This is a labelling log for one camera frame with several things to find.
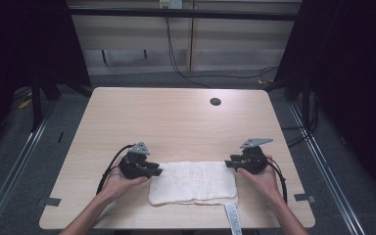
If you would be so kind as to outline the person's left hand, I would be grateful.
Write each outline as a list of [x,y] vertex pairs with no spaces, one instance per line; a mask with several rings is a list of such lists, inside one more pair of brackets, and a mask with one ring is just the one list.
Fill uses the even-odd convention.
[[122,196],[131,187],[141,185],[148,181],[146,176],[141,176],[135,179],[127,179],[121,173],[118,167],[119,163],[120,160],[116,160],[102,189],[102,194],[112,200]]

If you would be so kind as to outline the white towel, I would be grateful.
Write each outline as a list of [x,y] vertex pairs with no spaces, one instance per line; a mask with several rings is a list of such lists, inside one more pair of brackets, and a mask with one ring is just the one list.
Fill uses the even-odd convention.
[[240,233],[233,169],[223,162],[177,162],[161,168],[162,174],[151,179],[148,194],[157,228],[225,228]]

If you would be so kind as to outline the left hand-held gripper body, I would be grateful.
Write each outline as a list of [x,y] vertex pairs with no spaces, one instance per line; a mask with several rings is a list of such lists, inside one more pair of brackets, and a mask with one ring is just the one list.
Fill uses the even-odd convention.
[[144,142],[139,142],[130,147],[118,164],[123,176],[127,179],[136,179],[142,176],[152,177],[154,170],[148,168],[147,156],[149,154],[150,151]]

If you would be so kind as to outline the grey floor tape piece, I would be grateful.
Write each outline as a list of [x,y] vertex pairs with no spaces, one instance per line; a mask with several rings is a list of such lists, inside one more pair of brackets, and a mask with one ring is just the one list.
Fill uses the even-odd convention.
[[60,204],[60,202],[61,202],[61,199],[43,198],[43,199],[39,199],[36,204],[40,207],[45,207],[45,206],[57,207]]
[[297,202],[300,202],[300,201],[308,201],[310,204],[316,202],[316,199],[315,199],[314,196],[309,196],[309,195],[307,195],[306,193],[295,194],[294,197],[295,197],[295,200],[296,200]]

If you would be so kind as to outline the person's right hand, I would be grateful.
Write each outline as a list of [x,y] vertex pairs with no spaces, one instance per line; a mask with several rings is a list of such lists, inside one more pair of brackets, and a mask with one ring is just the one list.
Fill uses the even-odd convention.
[[283,200],[278,189],[276,172],[271,166],[268,165],[262,173],[257,175],[251,174],[243,168],[238,168],[237,172],[248,179],[268,202]]

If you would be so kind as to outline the metal floor rail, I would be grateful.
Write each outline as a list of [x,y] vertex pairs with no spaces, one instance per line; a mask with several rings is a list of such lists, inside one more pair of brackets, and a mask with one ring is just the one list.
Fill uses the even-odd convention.
[[55,109],[54,106],[50,107],[49,110],[46,112],[43,120],[39,122],[36,129],[29,134],[28,139],[25,142],[22,151],[20,152],[13,167],[9,171],[9,175],[7,176],[3,185],[0,188],[0,217],[2,216],[4,209],[8,205],[8,202],[13,194],[13,191],[15,187],[17,186],[24,172],[24,169],[27,166],[32,156],[32,153],[34,152],[36,145],[41,139],[41,136],[46,129],[48,119],[53,114],[54,109]]
[[358,216],[338,183],[315,137],[304,127],[304,118],[299,107],[291,105],[290,110],[350,233],[352,235],[366,235]]

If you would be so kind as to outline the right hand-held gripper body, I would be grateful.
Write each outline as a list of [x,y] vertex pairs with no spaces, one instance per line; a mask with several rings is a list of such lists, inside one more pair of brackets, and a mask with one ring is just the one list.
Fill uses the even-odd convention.
[[260,146],[271,141],[271,138],[247,139],[240,146],[240,148],[242,149],[242,155],[240,156],[240,163],[237,168],[243,168],[253,175],[263,173],[269,165],[269,162]]

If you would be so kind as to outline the black horizontal frame bar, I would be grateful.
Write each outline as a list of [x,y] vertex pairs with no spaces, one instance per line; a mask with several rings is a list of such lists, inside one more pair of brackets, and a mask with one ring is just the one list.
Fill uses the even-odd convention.
[[124,9],[124,8],[86,8],[70,7],[71,15],[82,16],[121,16],[121,17],[160,17],[160,18],[190,18],[190,19],[224,19],[224,20],[254,20],[293,22],[298,14],[260,13],[260,12],[230,12],[205,10],[161,10],[161,9]]

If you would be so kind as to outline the black metal stand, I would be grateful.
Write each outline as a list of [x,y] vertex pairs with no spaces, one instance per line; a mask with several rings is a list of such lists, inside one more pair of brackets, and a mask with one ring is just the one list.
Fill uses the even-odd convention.
[[33,112],[33,123],[31,131],[34,132],[42,121],[40,85],[36,74],[32,77],[31,80],[31,101]]

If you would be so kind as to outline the black curtain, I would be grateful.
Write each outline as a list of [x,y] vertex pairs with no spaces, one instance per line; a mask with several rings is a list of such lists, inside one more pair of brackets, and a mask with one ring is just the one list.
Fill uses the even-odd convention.
[[0,0],[0,125],[17,89],[91,84],[67,0]]
[[302,0],[275,79],[308,86],[376,180],[376,0]]

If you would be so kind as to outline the white wall socket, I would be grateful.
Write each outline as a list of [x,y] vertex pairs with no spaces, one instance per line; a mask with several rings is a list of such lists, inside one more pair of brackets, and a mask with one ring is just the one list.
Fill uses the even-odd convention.
[[159,0],[161,9],[181,10],[183,8],[182,0]]

